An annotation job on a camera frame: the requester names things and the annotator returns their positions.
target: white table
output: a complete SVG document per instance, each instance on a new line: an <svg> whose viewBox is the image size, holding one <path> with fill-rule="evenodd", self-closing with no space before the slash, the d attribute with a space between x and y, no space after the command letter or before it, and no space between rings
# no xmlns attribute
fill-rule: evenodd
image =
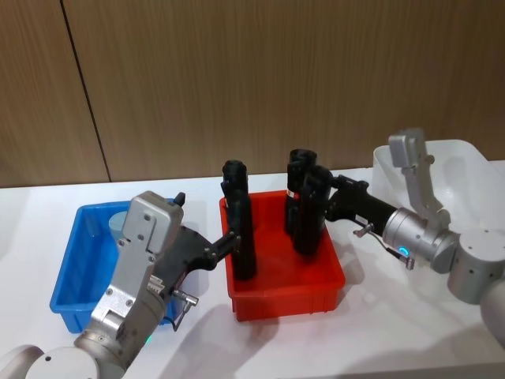
<svg viewBox="0 0 505 379"><path fill-rule="evenodd" d="M505 172L505 164L499 168ZM369 168L340 172L372 178ZM185 224L213 241L221 236L220 181L0 189L0 355L25 343L48 351L76 338L49 301L78 207L145 190L164 197L184 191ZM249 176L251 192L285 188L285 174ZM447 276L421 265L407 272L373 238L355 238L351 222L328 228L347 278L336 311L239 324L222 262L214 272L187 278L185 289L200 296L198 307L177 333L158 328L125 378L300 378L505 362L478 307L454 298Z"/></svg>

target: robotic arm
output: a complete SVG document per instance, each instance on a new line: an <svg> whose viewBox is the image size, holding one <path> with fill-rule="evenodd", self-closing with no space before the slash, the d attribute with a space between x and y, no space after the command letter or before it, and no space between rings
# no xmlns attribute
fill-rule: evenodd
<svg viewBox="0 0 505 379"><path fill-rule="evenodd" d="M471 229L454 233L449 212L433 193L429 166L434 158L426 152L421 129L408 129L389 138L391 158L406 179L410 205L394 208L371 196L367 182L344 176L334 179L337 192L331 197L326 218L353 220L363 228L358 237L370 233L382 237L386 250L413 268L412 254L430 262L440 273L449 272L452 294L469 304L480 304L488 329L505 348L505 237L496 231Z"/></svg>
<svg viewBox="0 0 505 379"><path fill-rule="evenodd" d="M19 347L4 357L1 378L118 379L132 364L148 337L165 317L172 296L185 305L178 321L198 298L178 289L193 270L212 270L237 245L233 231L215 243L181 225L185 195L173 202L153 192L132 199L118 241L113 278L75 347L44 354L38 347Z"/></svg>

